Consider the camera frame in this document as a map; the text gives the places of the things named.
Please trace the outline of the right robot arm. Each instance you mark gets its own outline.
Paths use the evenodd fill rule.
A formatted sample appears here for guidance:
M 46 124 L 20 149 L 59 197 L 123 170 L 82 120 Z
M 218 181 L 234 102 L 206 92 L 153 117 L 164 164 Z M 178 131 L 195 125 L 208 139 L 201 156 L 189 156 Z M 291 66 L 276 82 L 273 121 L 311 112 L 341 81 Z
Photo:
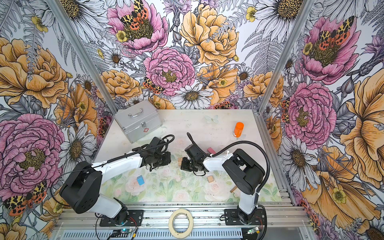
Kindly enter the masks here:
M 236 145 L 251 145 L 257 148 L 266 161 L 264 169 L 250 155 L 242 149 L 230 152 L 229 149 Z M 250 141 L 234 142 L 217 154 L 205 153 L 196 144 L 189 145 L 181 163 L 181 170 L 188 172 L 226 172 L 236 187 L 241 191 L 240 201 L 237 207 L 238 219 L 244 225 L 248 225 L 259 207 L 258 199 L 261 189 L 267 183 L 271 166 L 267 153 L 256 143 Z

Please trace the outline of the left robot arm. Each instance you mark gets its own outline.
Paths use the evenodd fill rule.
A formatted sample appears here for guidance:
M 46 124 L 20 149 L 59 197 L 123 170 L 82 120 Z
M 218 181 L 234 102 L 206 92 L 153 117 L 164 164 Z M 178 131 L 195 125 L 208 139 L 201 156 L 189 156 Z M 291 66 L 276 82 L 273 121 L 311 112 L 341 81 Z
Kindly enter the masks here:
M 123 226 L 130 215 L 126 205 L 100 193 L 106 181 L 130 170 L 149 167 L 150 171 L 171 162 L 168 145 L 174 135 L 154 137 L 149 144 L 100 163 L 80 162 L 68 172 L 68 178 L 60 189 L 60 196 L 77 213 L 91 212 L 105 216 L 116 226 Z

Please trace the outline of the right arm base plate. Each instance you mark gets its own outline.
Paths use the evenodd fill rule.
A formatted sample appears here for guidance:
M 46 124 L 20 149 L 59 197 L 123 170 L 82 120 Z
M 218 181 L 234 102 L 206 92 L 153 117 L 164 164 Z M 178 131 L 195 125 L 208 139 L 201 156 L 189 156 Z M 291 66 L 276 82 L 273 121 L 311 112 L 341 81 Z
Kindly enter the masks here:
M 265 225 L 267 222 L 266 210 L 256 208 L 251 214 L 246 214 L 240 209 L 225 209 L 224 221 L 227 226 Z

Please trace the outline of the pink block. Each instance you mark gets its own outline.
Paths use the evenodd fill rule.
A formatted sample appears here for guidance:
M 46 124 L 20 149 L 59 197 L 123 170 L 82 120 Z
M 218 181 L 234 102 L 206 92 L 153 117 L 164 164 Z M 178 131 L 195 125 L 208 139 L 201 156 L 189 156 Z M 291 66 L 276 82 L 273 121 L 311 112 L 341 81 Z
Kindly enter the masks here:
M 209 147 L 209 148 L 207 149 L 207 151 L 208 151 L 210 154 L 212 154 L 212 155 L 216 154 L 216 151 L 213 150 L 211 147 Z

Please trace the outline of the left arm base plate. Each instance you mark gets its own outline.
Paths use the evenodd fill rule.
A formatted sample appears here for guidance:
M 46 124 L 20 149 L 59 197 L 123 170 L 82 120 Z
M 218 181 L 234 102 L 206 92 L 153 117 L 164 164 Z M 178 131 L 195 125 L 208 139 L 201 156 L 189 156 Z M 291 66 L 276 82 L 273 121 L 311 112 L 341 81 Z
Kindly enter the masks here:
M 100 227 L 140 227 L 144 216 L 143 210 L 121 210 L 114 218 L 103 215 Z

